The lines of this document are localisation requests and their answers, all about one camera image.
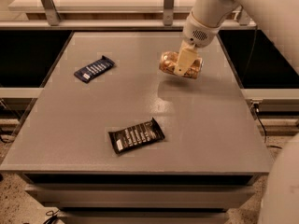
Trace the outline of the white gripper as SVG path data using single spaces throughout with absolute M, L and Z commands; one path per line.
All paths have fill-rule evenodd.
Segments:
M 174 74 L 183 77 L 198 57 L 197 48 L 208 46 L 219 30 L 219 27 L 205 26 L 190 13 L 183 27 L 184 41 L 179 49 Z

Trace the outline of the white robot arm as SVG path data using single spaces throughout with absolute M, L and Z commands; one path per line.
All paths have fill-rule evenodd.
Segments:
M 175 74 L 184 75 L 195 53 L 211 43 L 228 13 L 242 6 L 299 70 L 299 0 L 195 0 L 183 28 Z M 258 224 L 299 224 L 299 134 L 278 154 L 267 179 Z

